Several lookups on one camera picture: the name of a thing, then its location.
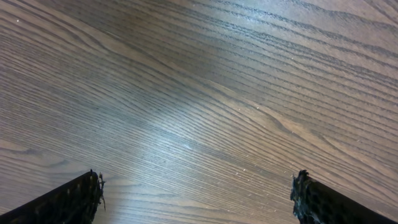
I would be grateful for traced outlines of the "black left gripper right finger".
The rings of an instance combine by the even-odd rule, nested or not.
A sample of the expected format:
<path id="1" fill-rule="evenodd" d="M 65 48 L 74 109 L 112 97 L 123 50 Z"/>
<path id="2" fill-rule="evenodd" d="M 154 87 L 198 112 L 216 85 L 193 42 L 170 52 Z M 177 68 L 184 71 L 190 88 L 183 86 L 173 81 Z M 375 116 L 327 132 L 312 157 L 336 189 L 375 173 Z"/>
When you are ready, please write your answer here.
<path id="1" fill-rule="evenodd" d="M 397 224 L 315 180 L 306 170 L 293 177 L 290 199 L 300 224 Z"/>

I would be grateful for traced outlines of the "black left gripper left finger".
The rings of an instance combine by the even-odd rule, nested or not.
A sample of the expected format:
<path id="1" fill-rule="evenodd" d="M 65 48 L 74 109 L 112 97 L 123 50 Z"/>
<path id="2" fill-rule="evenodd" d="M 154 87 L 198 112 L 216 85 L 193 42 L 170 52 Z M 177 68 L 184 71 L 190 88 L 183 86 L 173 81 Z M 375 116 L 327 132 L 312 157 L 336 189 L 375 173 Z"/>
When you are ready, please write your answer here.
<path id="1" fill-rule="evenodd" d="M 92 224 L 104 204 L 102 173 L 89 171 L 1 215 L 1 224 Z"/>

